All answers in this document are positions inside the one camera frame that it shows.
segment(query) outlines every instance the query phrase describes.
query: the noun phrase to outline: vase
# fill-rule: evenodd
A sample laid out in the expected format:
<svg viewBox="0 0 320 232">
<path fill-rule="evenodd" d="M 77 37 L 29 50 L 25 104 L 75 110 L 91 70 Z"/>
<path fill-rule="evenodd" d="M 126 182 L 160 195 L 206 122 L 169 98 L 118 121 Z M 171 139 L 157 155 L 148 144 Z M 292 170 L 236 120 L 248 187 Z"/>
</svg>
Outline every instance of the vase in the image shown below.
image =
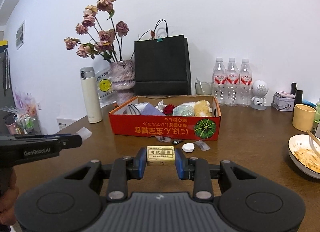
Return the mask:
<svg viewBox="0 0 320 232">
<path fill-rule="evenodd" d="M 124 60 L 110 63 L 112 89 L 116 91 L 118 106 L 133 98 L 136 84 L 134 61 Z"/>
</svg>

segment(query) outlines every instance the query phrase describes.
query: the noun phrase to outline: hand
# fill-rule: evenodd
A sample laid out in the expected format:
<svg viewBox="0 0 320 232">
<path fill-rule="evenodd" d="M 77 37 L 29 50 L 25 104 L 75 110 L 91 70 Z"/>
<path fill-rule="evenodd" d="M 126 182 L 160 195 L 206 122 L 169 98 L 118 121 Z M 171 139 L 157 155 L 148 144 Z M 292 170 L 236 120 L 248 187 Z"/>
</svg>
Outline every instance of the hand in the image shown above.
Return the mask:
<svg viewBox="0 0 320 232">
<path fill-rule="evenodd" d="M 14 216 L 14 203 L 19 195 L 19 188 L 16 187 L 17 175 L 12 171 L 9 189 L 0 197 L 0 224 L 11 226 L 16 222 Z"/>
</svg>

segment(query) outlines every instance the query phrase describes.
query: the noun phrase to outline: beige mug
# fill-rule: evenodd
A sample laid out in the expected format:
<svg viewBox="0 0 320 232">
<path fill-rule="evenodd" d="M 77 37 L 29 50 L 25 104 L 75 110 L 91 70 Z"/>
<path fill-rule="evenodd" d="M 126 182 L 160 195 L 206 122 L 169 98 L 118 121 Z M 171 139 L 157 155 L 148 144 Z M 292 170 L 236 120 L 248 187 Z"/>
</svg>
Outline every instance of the beige mug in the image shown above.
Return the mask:
<svg viewBox="0 0 320 232">
<path fill-rule="evenodd" d="M 316 110 L 304 104 L 296 104 L 293 110 L 292 125 L 301 131 L 312 130 Z"/>
</svg>

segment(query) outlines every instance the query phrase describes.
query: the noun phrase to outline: screw head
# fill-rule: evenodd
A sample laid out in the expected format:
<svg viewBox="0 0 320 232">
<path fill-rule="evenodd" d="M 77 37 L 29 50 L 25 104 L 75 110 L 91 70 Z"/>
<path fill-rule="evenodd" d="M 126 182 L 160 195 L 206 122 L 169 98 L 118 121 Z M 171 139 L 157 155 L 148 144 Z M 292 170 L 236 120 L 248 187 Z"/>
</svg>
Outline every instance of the screw head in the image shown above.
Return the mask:
<svg viewBox="0 0 320 232">
<path fill-rule="evenodd" d="M 196 193 L 196 197 L 198 199 L 209 199 L 211 198 L 211 196 L 212 194 L 206 190 L 201 190 Z"/>
<path fill-rule="evenodd" d="M 110 192 L 108 196 L 110 199 L 121 199 L 124 197 L 124 193 L 122 191 L 115 190 Z"/>
</svg>

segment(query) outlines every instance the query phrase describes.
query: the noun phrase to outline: red and white label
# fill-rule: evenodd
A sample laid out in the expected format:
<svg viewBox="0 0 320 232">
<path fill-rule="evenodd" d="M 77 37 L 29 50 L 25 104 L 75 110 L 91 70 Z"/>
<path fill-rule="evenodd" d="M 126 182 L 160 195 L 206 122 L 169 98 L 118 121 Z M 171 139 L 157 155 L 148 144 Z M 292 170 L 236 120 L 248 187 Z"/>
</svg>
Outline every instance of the red and white label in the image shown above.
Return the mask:
<svg viewBox="0 0 320 232">
<path fill-rule="evenodd" d="M 240 75 L 236 73 L 232 73 L 227 75 L 227 83 L 237 84 L 239 83 Z"/>
<path fill-rule="evenodd" d="M 213 76 L 213 83 L 225 84 L 227 76 L 225 74 L 217 74 Z"/>
<path fill-rule="evenodd" d="M 252 82 L 252 77 L 250 75 L 241 76 L 241 84 L 250 85 Z"/>
</svg>

